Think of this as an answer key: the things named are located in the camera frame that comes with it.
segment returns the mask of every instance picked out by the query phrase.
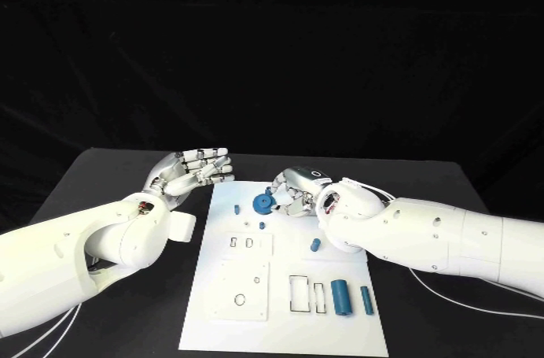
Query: blue cylinder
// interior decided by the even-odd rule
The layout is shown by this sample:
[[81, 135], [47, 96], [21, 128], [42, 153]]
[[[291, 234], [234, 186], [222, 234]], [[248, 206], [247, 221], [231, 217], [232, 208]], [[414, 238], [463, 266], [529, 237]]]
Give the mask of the blue cylinder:
[[276, 205], [276, 198], [268, 194], [260, 194], [254, 199], [254, 210], [261, 215], [273, 213], [273, 206]]
[[349, 293], [349, 283], [343, 279], [332, 282], [335, 312], [339, 316], [352, 315], [352, 302]]
[[310, 249], [313, 252], [317, 252], [320, 249], [322, 240], [319, 238], [314, 238], [313, 244], [310, 245]]
[[375, 315], [375, 308], [372, 307], [372, 294], [369, 293], [369, 287], [360, 288], [360, 294], [363, 295], [363, 303], [366, 304], [366, 314]]

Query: black table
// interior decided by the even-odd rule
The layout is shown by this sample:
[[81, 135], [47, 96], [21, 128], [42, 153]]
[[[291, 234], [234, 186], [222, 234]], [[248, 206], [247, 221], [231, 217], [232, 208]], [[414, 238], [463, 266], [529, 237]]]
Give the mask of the black table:
[[[88, 150], [74, 162], [34, 223], [117, 201], [137, 192], [153, 165], [166, 154]], [[304, 164], [320, 168], [336, 180], [350, 177], [398, 197], [422, 198], [487, 212], [463, 169], [451, 162], [231, 156], [241, 180], [271, 181], [286, 168]], [[179, 208], [198, 217], [192, 242], [169, 242], [158, 263], [83, 304], [77, 322], [51, 357], [219, 358], [242, 355], [179, 351], [212, 191], [212, 186], [195, 190]], [[373, 255], [369, 255], [369, 266], [391, 357], [542, 357], [544, 320], [496, 316], [467, 309], [438, 298], [406, 268]], [[542, 302], [477, 279], [430, 273], [422, 273], [421, 277], [448, 297], [478, 307], [543, 313]], [[52, 324], [0, 340], [0, 357], [9, 358], [25, 348]], [[63, 331], [61, 327], [25, 356], [42, 357]]]

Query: white robotic arm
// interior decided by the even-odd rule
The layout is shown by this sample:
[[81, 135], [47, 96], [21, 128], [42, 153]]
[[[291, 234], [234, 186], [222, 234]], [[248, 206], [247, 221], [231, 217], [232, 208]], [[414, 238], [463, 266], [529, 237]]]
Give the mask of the white robotic arm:
[[[0, 235], [0, 337], [42, 324], [147, 268], [169, 239], [191, 240], [195, 216], [172, 210], [198, 186], [234, 181], [227, 154], [172, 153], [140, 193]], [[100, 259], [91, 268], [86, 253]]]
[[[324, 183], [316, 191], [312, 183], [323, 177], [327, 178], [320, 171], [290, 168], [280, 175], [280, 182], [288, 189], [296, 188], [293, 193], [306, 194], [306, 206], [314, 209], [320, 227], [337, 248], [349, 253], [366, 249], [381, 259], [409, 268], [483, 278], [544, 297], [543, 223], [418, 199], [388, 197], [382, 201], [366, 189], [371, 186], [350, 179]], [[294, 215], [291, 205], [276, 211]]]

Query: small hole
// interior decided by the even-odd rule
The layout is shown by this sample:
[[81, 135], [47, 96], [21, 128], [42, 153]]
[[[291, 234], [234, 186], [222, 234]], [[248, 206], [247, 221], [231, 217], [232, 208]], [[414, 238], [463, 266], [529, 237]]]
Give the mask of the small hole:
[[244, 294], [241, 293], [241, 294], [235, 297], [235, 304], [237, 304], [237, 305], [244, 305], [245, 302], [247, 302], [247, 297], [245, 297]]

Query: black backdrop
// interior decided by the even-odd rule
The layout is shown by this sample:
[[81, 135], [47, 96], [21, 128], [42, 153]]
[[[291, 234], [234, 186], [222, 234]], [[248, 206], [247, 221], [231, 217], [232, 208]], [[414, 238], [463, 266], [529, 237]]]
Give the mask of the black backdrop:
[[540, 219], [543, 4], [2, 0], [0, 230], [90, 147], [455, 161]]

